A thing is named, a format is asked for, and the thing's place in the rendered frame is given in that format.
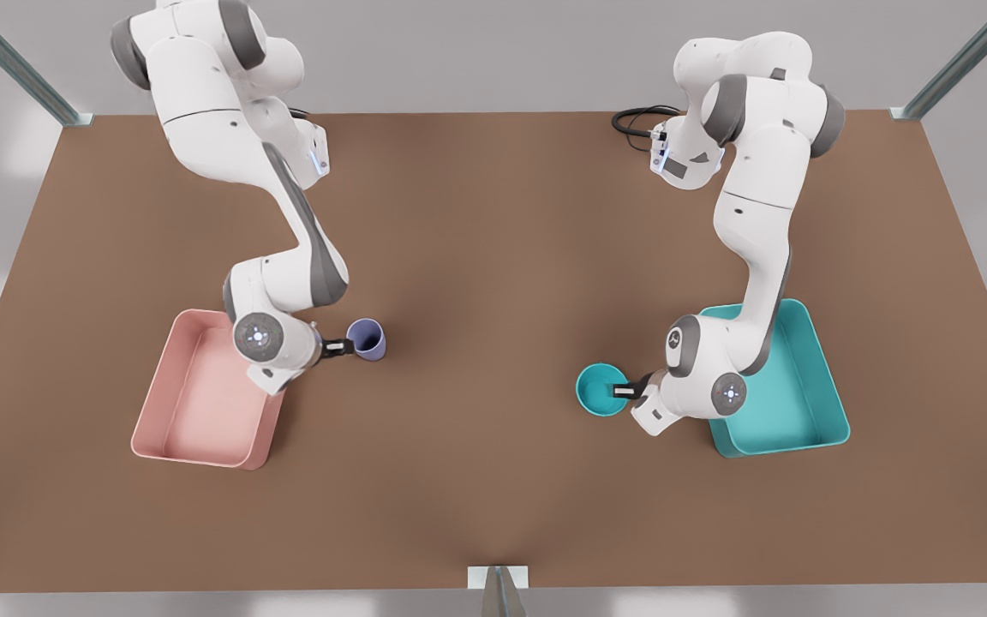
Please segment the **purple cup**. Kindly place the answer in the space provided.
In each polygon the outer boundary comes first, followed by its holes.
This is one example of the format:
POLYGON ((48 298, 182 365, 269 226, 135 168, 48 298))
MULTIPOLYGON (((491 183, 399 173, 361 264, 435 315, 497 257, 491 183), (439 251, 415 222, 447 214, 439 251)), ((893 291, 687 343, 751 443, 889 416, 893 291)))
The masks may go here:
POLYGON ((386 356, 386 335, 381 324, 373 319, 354 320, 346 331, 354 352, 365 361, 379 361, 386 356))

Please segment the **teal bowl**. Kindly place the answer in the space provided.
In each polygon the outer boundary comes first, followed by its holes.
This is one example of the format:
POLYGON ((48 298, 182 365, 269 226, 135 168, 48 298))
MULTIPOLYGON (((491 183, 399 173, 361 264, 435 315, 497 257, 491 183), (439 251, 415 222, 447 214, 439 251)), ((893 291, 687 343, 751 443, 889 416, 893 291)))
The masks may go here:
POLYGON ((631 384, 625 374, 611 364, 593 363, 583 369, 576 379, 575 391, 578 403, 591 415, 615 416, 627 404, 628 398, 615 398, 615 386, 631 384))

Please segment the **pink box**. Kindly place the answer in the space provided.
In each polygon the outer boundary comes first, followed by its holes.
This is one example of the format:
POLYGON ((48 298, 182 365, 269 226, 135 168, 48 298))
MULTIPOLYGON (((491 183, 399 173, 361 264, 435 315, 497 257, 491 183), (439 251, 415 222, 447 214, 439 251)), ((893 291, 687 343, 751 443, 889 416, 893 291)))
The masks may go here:
POLYGON ((283 394, 252 383, 222 312, 173 321, 132 437, 138 457, 254 471, 269 458, 283 394))

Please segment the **teal box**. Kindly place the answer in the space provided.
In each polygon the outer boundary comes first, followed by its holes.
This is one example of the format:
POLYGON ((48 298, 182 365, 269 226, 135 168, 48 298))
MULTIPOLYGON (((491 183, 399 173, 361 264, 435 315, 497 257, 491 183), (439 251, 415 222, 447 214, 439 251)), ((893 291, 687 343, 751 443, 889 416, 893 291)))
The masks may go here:
POLYGON ((745 385, 749 401, 728 419, 709 421, 716 451, 728 459, 845 444, 851 436, 811 314, 783 298, 770 356, 745 385))

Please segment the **silver frame post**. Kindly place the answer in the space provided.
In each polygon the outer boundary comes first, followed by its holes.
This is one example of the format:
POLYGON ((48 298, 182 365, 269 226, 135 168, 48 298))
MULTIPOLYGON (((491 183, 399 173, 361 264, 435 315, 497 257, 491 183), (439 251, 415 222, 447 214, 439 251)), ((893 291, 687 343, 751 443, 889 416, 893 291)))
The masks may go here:
POLYGON ((913 97, 889 108, 894 121, 919 122, 987 57, 987 21, 913 97))
POLYGON ((93 114, 76 110, 1 34, 0 68, 64 128, 93 124, 93 114))
POLYGON ((527 566, 467 567, 467 590, 482 590, 481 617, 528 617, 518 594, 528 588, 527 566))

